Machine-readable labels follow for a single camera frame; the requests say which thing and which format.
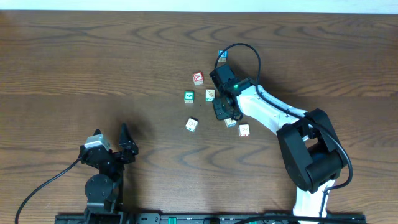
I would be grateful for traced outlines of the red sided wooden block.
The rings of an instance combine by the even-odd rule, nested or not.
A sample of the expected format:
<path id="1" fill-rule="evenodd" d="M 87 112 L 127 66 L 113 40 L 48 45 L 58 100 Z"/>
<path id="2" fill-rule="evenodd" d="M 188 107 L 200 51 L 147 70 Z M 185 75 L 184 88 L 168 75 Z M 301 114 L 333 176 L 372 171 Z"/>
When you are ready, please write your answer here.
<path id="1" fill-rule="evenodd" d="M 239 135 L 241 137 L 246 137 L 250 135 L 250 129 L 248 124 L 241 124 L 238 127 Z"/>

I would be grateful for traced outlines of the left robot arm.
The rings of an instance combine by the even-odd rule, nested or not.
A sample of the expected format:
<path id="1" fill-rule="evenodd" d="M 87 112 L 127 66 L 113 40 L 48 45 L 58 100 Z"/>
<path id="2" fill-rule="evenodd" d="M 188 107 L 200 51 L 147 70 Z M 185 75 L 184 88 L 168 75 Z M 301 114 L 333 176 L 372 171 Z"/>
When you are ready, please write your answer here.
<path id="1" fill-rule="evenodd" d="M 113 152 L 99 129 L 80 146 L 81 163 L 99 170 L 85 184 L 87 203 L 83 222 L 86 224 L 127 223 L 128 213 L 122 211 L 124 166 L 135 161 L 139 149 L 125 123 L 121 125 L 119 147 L 120 151 Z"/>

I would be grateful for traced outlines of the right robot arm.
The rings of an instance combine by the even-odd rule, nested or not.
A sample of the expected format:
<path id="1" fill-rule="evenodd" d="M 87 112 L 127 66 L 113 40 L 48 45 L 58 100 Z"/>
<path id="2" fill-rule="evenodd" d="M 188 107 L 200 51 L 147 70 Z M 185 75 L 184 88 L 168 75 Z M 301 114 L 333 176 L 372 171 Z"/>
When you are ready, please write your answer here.
<path id="1" fill-rule="evenodd" d="M 217 119 L 250 116 L 277 136 L 286 171 L 297 186 L 293 214 L 325 218 L 328 194 L 341 169 L 351 165 L 327 114 L 294 108 L 250 78 L 212 81 L 220 94 L 213 100 Z"/>

